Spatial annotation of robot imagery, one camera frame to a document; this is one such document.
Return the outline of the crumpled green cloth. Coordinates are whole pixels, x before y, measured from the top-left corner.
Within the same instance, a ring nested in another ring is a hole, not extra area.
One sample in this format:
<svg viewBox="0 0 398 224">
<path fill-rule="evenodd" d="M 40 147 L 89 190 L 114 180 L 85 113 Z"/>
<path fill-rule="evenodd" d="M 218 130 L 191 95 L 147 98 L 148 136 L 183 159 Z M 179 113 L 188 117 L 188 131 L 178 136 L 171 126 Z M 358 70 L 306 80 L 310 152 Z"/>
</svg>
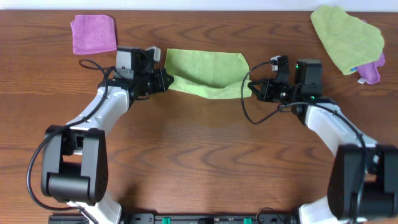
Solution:
<svg viewBox="0 0 398 224">
<path fill-rule="evenodd" d="M 320 6 L 311 22 L 327 54 L 343 75 L 377 61 L 384 48 L 381 31 L 338 6 Z"/>
</svg>

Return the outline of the folded purple cloth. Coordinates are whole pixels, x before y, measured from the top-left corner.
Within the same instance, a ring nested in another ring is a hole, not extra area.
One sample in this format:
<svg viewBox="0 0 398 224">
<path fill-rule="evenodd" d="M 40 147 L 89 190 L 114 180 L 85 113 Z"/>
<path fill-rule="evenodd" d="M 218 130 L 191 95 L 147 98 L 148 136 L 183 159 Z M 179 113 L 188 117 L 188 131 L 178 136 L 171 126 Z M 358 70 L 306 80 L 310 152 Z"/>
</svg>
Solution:
<svg viewBox="0 0 398 224">
<path fill-rule="evenodd" d="M 70 25 L 74 54 L 98 54 L 117 49 L 115 22 L 112 17 L 76 15 Z"/>
</svg>

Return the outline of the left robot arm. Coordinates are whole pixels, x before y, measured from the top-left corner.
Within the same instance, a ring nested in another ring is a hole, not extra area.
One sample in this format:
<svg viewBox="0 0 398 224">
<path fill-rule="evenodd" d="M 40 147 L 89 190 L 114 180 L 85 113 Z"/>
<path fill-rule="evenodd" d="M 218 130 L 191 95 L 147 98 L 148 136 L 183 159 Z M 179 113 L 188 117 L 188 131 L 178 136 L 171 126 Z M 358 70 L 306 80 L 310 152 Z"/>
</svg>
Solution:
<svg viewBox="0 0 398 224">
<path fill-rule="evenodd" d="M 173 76 L 163 68 L 158 47 L 118 47 L 116 64 L 104 68 L 88 59 L 82 67 L 103 74 L 95 98 L 64 126 L 51 125 L 38 149 L 43 152 L 41 191 L 77 209 L 88 223 L 119 223 L 122 206 L 107 193 L 106 135 L 137 100 L 165 92 Z"/>
</svg>

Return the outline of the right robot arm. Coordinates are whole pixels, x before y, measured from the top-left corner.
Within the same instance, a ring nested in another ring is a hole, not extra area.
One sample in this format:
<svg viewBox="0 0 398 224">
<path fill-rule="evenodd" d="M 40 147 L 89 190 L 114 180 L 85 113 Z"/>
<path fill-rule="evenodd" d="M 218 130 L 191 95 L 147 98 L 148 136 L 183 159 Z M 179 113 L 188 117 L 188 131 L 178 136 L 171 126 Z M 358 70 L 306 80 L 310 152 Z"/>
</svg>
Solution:
<svg viewBox="0 0 398 224">
<path fill-rule="evenodd" d="M 360 131 L 337 102 L 322 95 L 322 62 L 299 59 L 295 80 L 289 82 L 286 55 L 268 61 L 275 78 L 250 81 L 257 100 L 289 108 L 299 121 L 318 135 L 335 157 L 327 195 L 299 206 L 296 223 L 363 223 L 397 217 L 397 148 L 379 144 Z"/>
</svg>

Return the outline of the light green microfiber cloth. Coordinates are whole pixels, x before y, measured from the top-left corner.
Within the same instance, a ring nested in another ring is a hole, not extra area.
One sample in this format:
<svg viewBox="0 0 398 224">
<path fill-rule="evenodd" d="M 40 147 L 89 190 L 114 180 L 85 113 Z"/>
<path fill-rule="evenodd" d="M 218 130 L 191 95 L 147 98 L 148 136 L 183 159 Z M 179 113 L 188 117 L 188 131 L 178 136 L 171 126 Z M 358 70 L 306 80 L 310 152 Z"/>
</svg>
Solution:
<svg viewBox="0 0 398 224">
<path fill-rule="evenodd" d="M 250 97 L 242 87 L 249 65 L 241 53 L 168 49 L 165 69 L 174 77 L 171 90 L 209 100 Z"/>
</svg>

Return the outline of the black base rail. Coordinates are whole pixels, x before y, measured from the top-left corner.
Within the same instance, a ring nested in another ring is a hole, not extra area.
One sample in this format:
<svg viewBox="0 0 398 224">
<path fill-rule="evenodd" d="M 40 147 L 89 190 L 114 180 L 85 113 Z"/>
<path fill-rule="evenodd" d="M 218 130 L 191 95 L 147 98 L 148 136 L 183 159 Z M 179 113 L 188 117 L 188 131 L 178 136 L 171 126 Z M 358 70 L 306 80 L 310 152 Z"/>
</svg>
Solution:
<svg viewBox="0 0 398 224">
<path fill-rule="evenodd" d="M 258 215 L 156 215 L 153 213 L 93 212 L 81 215 L 53 214 L 48 224 L 300 224 L 296 214 L 267 211 Z"/>
</svg>

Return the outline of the crumpled purple cloth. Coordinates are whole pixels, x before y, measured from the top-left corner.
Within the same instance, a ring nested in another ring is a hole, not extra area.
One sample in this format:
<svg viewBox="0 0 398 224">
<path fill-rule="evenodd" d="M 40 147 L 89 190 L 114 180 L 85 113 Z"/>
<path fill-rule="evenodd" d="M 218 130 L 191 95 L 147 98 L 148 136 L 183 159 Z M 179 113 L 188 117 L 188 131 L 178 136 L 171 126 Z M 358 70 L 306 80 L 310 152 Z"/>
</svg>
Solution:
<svg viewBox="0 0 398 224">
<path fill-rule="evenodd" d="M 348 47 L 347 73 L 359 72 L 361 82 L 368 84 L 377 83 L 380 75 L 377 67 L 385 63 L 383 54 L 384 38 L 381 31 L 372 25 L 361 22 L 358 18 L 352 17 L 347 20 L 349 36 L 345 46 Z"/>
</svg>

